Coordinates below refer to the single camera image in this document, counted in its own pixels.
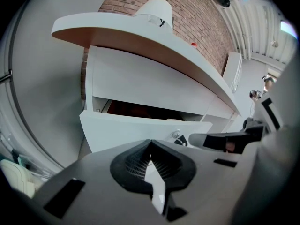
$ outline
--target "curved countertop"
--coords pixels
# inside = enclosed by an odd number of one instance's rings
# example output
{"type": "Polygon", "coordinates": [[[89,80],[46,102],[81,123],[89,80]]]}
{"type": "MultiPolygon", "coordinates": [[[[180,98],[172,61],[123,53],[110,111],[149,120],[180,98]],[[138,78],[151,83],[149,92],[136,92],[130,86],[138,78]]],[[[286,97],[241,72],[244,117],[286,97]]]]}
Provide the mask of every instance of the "curved countertop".
{"type": "Polygon", "coordinates": [[[191,45],[150,22],[113,13],[75,14],[57,19],[52,36],[86,48],[107,47],[160,62],[207,87],[240,114],[218,71],[191,45]]]}

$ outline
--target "white ceiling beam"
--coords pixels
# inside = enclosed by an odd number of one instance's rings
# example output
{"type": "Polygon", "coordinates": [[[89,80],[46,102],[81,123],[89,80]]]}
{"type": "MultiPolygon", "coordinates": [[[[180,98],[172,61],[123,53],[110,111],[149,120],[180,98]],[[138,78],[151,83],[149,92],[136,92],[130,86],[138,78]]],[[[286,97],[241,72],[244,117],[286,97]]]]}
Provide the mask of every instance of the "white ceiling beam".
{"type": "Polygon", "coordinates": [[[264,55],[261,55],[261,54],[255,53],[255,52],[252,53],[252,59],[257,60],[259,62],[263,62],[265,64],[268,64],[271,67],[274,67],[280,71],[283,71],[286,67],[286,65],[283,64],[282,62],[279,62],[275,59],[266,57],[264,55]]]}

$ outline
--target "black slot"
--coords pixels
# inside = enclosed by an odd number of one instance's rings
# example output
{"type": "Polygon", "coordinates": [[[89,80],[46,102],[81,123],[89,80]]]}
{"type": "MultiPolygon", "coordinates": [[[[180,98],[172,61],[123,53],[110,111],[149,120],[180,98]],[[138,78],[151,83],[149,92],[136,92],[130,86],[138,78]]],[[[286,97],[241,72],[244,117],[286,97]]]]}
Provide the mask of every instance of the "black slot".
{"type": "Polygon", "coordinates": [[[222,164],[222,165],[228,166],[228,167],[235,167],[237,164],[237,162],[228,161],[228,160],[224,160],[221,158],[215,159],[214,163],[222,164]]]}
{"type": "Polygon", "coordinates": [[[72,179],[45,206],[44,209],[57,218],[62,218],[77,197],[85,182],[72,179]]]}

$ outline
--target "open drawer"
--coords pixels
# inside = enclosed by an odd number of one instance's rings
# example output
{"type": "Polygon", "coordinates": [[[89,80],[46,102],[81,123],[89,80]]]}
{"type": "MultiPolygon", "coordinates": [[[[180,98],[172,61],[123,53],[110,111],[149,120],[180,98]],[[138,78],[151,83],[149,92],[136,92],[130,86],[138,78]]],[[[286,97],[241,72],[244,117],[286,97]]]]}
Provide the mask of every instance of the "open drawer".
{"type": "Polygon", "coordinates": [[[80,115],[83,131],[92,152],[144,139],[175,142],[172,136],[174,132],[183,135],[188,141],[192,133],[207,133],[212,126],[210,122],[146,118],[148,113],[145,111],[140,112],[143,117],[105,113],[109,110],[110,108],[104,106],[103,112],[85,110],[80,115]]]}

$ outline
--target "red brick wall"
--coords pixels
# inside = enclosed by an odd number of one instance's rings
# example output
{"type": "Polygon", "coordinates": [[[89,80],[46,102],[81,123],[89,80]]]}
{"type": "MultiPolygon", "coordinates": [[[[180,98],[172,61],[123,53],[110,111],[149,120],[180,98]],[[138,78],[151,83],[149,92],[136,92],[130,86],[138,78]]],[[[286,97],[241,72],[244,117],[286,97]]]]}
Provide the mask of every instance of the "red brick wall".
{"type": "MultiPolygon", "coordinates": [[[[105,0],[99,12],[133,15],[148,0],[105,0]]],[[[226,24],[211,0],[166,0],[172,6],[173,33],[198,51],[223,74],[227,55],[234,51],[226,24]]],[[[82,97],[85,98],[85,67],[82,61],[82,97]]]]}

